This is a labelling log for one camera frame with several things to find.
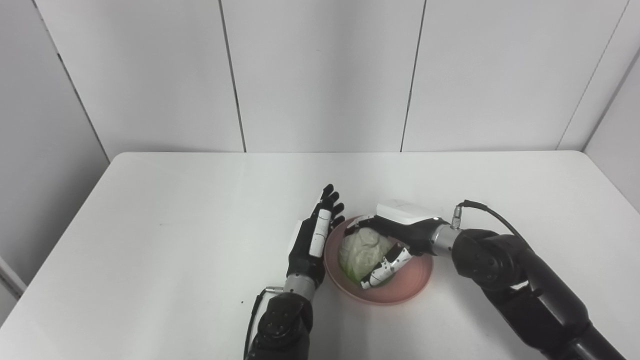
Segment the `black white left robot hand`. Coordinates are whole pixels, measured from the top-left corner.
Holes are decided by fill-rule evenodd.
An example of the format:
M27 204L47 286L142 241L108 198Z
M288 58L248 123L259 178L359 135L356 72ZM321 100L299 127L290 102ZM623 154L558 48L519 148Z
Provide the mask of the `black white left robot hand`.
M326 270L323 251L329 235L345 221L345 205L339 202L339 192L329 183L321 192L311 215L304 219L288 255L286 278L303 278L317 290L322 285Z

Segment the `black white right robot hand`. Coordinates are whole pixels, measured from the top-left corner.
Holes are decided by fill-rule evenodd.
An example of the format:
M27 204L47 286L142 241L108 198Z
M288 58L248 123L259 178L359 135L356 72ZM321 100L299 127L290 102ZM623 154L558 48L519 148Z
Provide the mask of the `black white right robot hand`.
M435 246L450 223L429 209L399 199L377 204L375 214L361 215L346 227L345 235L369 229L396 242L359 278L363 290L374 289L390 280L400 269L422 255L436 255Z

